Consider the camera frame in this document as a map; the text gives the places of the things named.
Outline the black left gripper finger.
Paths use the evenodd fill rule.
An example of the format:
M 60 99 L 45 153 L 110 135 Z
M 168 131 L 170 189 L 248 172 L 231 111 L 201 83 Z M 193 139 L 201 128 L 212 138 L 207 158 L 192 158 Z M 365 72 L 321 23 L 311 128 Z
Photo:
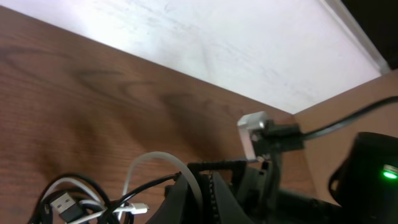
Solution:
M 199 224 L 201 215 L 186 180 L 166 187 L 168 194 L 146 224 Z

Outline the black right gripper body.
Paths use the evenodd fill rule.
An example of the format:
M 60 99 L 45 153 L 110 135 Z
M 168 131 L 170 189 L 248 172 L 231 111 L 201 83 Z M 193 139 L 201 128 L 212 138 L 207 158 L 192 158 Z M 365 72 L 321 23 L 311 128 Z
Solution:
M 260 168 L 246 167 L 242 181 L 242 207 L 254 223 L 310 223 L 302 197 L 280 188 L 277 162 L 263 162 Z

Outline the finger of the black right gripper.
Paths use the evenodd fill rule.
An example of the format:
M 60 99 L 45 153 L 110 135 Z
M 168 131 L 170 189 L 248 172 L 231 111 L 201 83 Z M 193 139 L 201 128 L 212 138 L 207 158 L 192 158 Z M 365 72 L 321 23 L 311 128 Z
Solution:
M 203 198 L 200 223 L 255 224 L 258 170 L 246 161 L 189 163 Z

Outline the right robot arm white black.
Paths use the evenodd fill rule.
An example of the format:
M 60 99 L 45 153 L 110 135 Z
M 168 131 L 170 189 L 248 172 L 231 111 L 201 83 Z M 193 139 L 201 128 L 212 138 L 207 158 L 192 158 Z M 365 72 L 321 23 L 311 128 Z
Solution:
M 279 187 L 280 156 L 190 163 L 203 194 L 204 223 L 397 223 L 397 138 L 361 132 L 328 181 L 335 203 Z

